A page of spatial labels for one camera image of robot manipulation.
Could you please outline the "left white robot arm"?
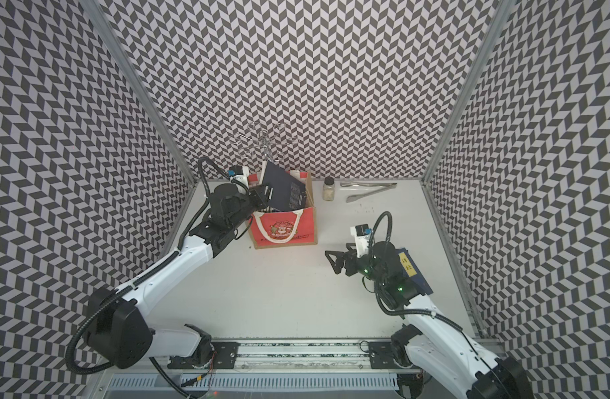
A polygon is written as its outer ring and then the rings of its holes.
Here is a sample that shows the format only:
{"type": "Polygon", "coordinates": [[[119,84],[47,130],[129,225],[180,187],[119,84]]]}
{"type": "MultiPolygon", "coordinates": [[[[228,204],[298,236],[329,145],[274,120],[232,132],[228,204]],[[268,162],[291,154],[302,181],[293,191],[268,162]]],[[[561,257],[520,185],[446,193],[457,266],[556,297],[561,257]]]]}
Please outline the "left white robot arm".
{"type": "Polygon", "coordinates": [[[226,183],[211,189],[204,167],[214,165],[208,157],[199,160],[206,199],[175,248],[135,278],[115,289],[99,289],[89,298],[87,316],[66,347],[69,372],[90,375],[110,367],[126,369],[144,357],[196,357],[200,364],[208,362],[206,332],[190,324],[183,329],[156,327],[147,317],[178,284],[234,241],[245,221],[268,207],[271,188],[249,187],[223,170],[218,173],[226,183]]]}

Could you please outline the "red burlap canvas bag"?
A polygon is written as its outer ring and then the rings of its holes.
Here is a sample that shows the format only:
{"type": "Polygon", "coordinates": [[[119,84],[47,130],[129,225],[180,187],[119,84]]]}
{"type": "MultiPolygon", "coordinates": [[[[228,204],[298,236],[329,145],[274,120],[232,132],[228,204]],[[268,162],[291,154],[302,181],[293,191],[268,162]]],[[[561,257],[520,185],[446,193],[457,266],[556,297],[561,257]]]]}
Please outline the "red burlap canvas bag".
{"type": "Polygon", "coordinates": [[[289,173],[306,186],[305,207],[288,212],[254,213],[249,236],[255,249],[286,248],[318,243],[312,174],[309,171],[289,173]]]}

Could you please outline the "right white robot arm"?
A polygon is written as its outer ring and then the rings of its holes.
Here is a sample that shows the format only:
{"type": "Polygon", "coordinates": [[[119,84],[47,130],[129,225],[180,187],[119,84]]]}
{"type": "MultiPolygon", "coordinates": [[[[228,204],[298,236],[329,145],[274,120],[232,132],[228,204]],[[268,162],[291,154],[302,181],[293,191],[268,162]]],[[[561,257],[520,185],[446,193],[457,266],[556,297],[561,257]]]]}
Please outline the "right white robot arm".
{"type": "Polygon", "coordinates": [[[385,211],[374,225],[352,227],[353,242],[344,251],[324,254],[335,274],[370,280],[381,311],[402,319],[402,328],[391,336],[396,364],[428,372],[457,398],[533,397],[517,360],[483,347],[438,309],[408,250],[391,242],[392,231],[392,214],[385,211]]]}

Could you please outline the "dark blue bottom book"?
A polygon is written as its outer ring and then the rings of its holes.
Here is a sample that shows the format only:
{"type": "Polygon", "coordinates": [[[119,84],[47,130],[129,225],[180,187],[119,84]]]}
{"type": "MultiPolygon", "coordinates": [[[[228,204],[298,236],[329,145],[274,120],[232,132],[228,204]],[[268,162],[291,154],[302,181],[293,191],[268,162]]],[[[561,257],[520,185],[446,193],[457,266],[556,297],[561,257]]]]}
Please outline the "dark blue bottom book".
{"type": "Polygon", "coordinates": [[[288,212],[306,207],[306,185],[270,161],[263,163],[260,184],[268,189],[270,209],[288,212]]]}

